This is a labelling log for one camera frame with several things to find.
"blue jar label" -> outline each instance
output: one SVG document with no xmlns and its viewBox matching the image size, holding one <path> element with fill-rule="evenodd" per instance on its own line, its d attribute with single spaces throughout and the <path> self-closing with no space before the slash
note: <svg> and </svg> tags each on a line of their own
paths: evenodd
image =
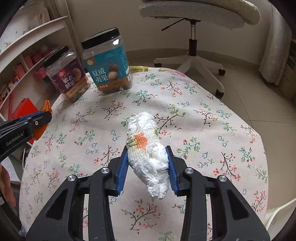
<svg viewBox="0 0 296 241">
<path fill-rule="evenodd" d="M 83 60 L 99 90 L 127 85 L 130 70 L 122 45 Z"/>
</svg>

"white curtain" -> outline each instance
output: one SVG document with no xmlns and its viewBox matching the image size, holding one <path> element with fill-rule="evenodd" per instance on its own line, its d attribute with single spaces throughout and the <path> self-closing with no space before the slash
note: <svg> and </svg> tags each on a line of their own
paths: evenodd
<svg viewBox="0 0 296 241">
<path fill-rule="evenodd" d="M 269 36 L 259 71 L 267 82 L 278 85 L 288 59 L 292 31 L 279 11 L 271 6 Z"/>
</svg>

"white crumpled tissue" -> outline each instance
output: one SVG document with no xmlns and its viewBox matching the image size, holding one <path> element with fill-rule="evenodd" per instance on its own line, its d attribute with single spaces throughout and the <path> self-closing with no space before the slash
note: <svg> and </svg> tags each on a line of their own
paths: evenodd
<svg viewBox="0 0 296 241">
<path fill-rule="evenodd" d="M 152 200 L 163 199 L 169 187 L 168 155 L 160 143 L 154 117 L 147 112 L 131 114 L 126 146 L 128 163 L 147 186 Z"/>
</svg>

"macadamia nut jar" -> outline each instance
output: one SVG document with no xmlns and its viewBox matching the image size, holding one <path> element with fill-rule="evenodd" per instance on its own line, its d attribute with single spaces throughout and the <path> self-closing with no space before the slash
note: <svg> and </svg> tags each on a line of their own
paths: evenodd
<svg viewBox="0 0 296 241">
<path fill-rule="evenodd" d="M 54 50 L 43 67 L 54 86 L 72 103 L 91 85 L 76 53 L 69 50 L 68 46 Z"/>
<path fill-rule="evenodd" d="M 118 28 L 99 32 L 81 42 L 82 58 L 98 90 L 113 93 L 131 88 L 131 72 Z"/>
</svg>

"round table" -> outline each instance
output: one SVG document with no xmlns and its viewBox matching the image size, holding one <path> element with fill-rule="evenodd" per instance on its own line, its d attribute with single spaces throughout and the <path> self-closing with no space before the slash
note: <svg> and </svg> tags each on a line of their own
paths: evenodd
<svg viewBox="0 0 296 241">
<path fill-rule="evenodd" d="M 259 134 L 185 74 L 165 68 L 132 69 L 141 72 L 133 73 L 130 90 L 104 95 L 93 83 L 77 102 L 60 96 L 53 104 L 52 121 L 34 142 L 22 177 L 20 219 L 26 230 L 68 175 L 92 175 L 120 156 L 129 118 L 142 111 L 155 117 L 161 143 L 170 145 L 175 156 L 203 175 L 226 175 L 264 221 L 268 174 Z M 109 201 L 117 240 L 180 239 L 186 198 L 176 197 L 171 189 L 163 200 L 152 201 L 129 168 L 123 194 Z M 209 240 L 209 197 L 207 207 Z M 87 213 L 85 201 L 85 240 Z"/>
</svg>

